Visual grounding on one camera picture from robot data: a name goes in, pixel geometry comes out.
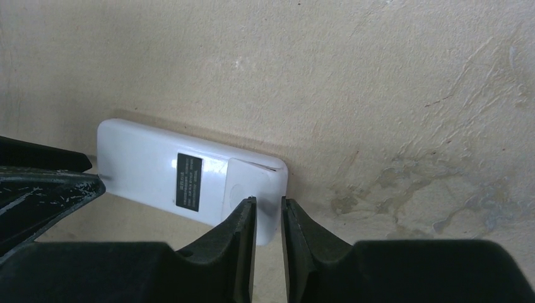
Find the white red remote control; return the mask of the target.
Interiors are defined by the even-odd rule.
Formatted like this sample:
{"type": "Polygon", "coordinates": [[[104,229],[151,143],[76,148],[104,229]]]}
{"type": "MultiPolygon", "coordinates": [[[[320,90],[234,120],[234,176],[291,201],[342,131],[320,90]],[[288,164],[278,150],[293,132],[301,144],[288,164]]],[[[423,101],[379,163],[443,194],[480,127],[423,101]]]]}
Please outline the white red remote control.
{"type": "Polygon", "coordinates": [[[98,174],[108,193],[211,226],[224,221],[231,158],[288,172],[269,155],[123,119],[97,129],[98,174]]]}

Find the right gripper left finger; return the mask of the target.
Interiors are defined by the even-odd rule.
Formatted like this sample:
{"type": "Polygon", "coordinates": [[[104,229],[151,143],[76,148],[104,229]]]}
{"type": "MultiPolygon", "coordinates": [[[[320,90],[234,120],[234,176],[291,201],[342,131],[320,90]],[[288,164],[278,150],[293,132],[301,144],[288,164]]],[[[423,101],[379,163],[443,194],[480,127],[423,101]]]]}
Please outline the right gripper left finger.
{"type": "Polygon", "coordinates": [[[29,244],[1,265],[2,302],[250,302],[257,201],[179,250],[164,242],[29,244]]]}

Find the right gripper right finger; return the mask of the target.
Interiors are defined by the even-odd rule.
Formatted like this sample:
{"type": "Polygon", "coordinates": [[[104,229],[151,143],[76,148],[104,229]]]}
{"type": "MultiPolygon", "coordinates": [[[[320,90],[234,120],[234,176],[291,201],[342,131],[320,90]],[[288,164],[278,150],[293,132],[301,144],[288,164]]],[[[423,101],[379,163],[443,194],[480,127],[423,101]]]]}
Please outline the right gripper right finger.
{"type": "Polygon", "coordinates": [[[349,244],[281,200],[289,302],[533,302],[511,255],[482,240],[349,244]]]}

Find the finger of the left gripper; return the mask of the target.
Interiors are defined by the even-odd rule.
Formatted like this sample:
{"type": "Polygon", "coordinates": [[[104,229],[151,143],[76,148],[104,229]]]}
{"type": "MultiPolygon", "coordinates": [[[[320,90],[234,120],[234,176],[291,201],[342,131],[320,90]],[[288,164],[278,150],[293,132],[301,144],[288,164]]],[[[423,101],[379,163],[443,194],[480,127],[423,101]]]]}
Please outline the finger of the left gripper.
{"type": "Polygon", "coordinates": [[[2,136],[1,166],[85,172],[92,163],[83,153],[2,136]]]}
{"type": "Polygon", "coordinates": [[[106,192],[94,174],[1,167],[1,255],[9,256],[106,192]]]}

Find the white battery cover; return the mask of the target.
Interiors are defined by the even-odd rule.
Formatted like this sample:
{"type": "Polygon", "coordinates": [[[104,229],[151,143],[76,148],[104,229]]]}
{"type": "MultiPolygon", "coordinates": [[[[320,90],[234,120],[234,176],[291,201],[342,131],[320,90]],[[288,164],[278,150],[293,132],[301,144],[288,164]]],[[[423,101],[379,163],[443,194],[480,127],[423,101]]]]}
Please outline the white battery cover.
{"type": "Polygon", "coordinates": [[[265,246],[279,227],[281,198],[286,194],[288,172],[231,158],[228,161],[221,218],[226,219],[240,202],[257,201],[256,244],[265,246]]]}

